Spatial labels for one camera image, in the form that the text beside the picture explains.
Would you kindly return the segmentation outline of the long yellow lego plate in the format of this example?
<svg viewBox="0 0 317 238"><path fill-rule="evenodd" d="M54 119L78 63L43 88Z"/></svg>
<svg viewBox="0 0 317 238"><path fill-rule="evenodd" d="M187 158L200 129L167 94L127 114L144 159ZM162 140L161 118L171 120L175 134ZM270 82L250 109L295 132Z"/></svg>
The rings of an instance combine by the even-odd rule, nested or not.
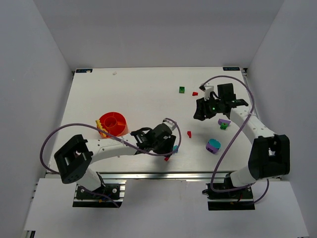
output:
<svg viewBox="0 0 317 238"><path fill-rule="evenodd" d="M98 128L99 130L102 130L102 131L108 133L108 131L102 126L102 124L101 124L101 122L100 122L99 119L96 120L96 126L97 126L97 128ZM104 134L104 133L102 133L102 132L100 132L100 131L99 131L99 134L100 134L101 138L103 138L103 139L108 138L107 134Z"/></svg>

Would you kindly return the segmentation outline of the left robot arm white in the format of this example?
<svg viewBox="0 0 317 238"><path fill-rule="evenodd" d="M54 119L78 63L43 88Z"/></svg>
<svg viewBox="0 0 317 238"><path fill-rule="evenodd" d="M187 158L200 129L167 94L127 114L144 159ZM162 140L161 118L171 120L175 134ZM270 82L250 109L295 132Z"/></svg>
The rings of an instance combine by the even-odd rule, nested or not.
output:
<svg viewBox="0 0 317 238"><path fill-rule="evenodd" d="M176 123L164 120L154 129L144 127L125 136L111 135L107 139L87 140L78 134L71 137L55 154L54 159L64 184L78 183L82 178L93 179L91 190L101 186L100 177L89 171L89 165L108 158L148 154L170 157L176 136Z"/></svg>

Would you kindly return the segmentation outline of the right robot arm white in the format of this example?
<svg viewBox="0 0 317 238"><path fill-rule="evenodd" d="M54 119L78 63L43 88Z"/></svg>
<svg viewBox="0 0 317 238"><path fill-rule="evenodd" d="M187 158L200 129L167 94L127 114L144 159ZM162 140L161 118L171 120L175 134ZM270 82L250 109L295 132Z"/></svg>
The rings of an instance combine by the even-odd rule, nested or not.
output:
<svg viewBox="0 0 317 238"><path fill-rule="evenodd" d="M229 173L224 188L243 187L260 179L287 175L290 173L290 140L268 129L249 111L244 99L237 99L233 84L220 84L215 97L214 87L200 86L204 97L196 100L194 119L204 121L216 114L224 114L242 129L252 144L248 164L238 171Z"/></svg>

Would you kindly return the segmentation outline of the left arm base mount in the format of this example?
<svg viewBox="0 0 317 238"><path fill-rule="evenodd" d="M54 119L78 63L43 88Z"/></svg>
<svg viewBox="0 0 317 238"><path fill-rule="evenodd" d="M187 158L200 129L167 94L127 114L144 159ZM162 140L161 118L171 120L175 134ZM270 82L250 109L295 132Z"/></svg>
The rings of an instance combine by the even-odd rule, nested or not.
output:
<svg viewBox="0 0 317 238"><path fill-rule="evenodd" d="M89 192L76 185L72 207L75 208L120 208L123 203L125 183L104 179L101 188Z"/></svg>

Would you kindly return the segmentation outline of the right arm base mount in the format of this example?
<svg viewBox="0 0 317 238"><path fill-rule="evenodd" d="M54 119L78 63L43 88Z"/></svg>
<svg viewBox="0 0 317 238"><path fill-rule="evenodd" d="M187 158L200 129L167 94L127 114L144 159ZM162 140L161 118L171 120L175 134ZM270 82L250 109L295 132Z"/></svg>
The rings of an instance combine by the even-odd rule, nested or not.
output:
<svg viewBox="0 0 317 238"><path fill-rule="evenodd" d="M207 196L209 211L255 210L250 186L230 192L215 192L211 189L210 183L207 183L206 186L207 188L202 191L202 194Z"/></svg>

